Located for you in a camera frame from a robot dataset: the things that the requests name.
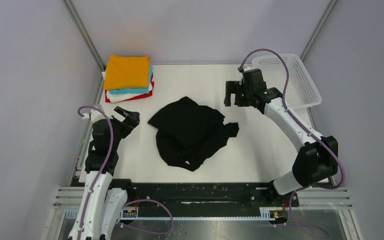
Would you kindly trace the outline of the black t-shirt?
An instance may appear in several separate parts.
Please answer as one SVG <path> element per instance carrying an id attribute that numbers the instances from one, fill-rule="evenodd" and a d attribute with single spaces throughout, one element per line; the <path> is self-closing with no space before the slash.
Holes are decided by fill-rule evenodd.
<path id="1" fill-rule="evenodd" d="M 239 133 L 237 122 L 225 123 L 217 109 L 185 96 L 157 111 L 148 124 L 156 128 L 156 147 L 171 167 L 194 172 Z"/>

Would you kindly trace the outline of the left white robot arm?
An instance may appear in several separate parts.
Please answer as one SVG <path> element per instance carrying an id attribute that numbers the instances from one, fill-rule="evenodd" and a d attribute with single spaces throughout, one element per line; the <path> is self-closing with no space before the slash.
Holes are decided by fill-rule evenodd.
<path id="1" fill-rule="evenodd" d="M 109 240 L 128 200 L 128 191 L 114 186 L 118 147 L 139 124 L 140 113 L 119 106 L 107 115 L 101 105 L 84 105 L 79 116 L 92 123 L 92 140 L 84 164 L 84 191 L 70 240 Z"/>

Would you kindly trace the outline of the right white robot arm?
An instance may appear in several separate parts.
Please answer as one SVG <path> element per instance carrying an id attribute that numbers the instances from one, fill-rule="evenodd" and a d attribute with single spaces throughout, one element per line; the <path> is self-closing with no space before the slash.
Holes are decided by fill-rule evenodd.
<path id="1" fill-rule="evenodd" d="M 312 131 L 289 107 L 284 95 L 275 87 L 268 88 L 258 68 L 244 70 L 239 81 L 225 84 L 224 105 L 231 106 L 231 96 L 238 107 L 254 107 L 272 120 L 293 144 L 297 155 L 291 170 L 268 183 L 262 196 L 266 203 L 284 200 L 293 191 L 316 187 L 318 182 L 338 173 L 338 141 Z"/>

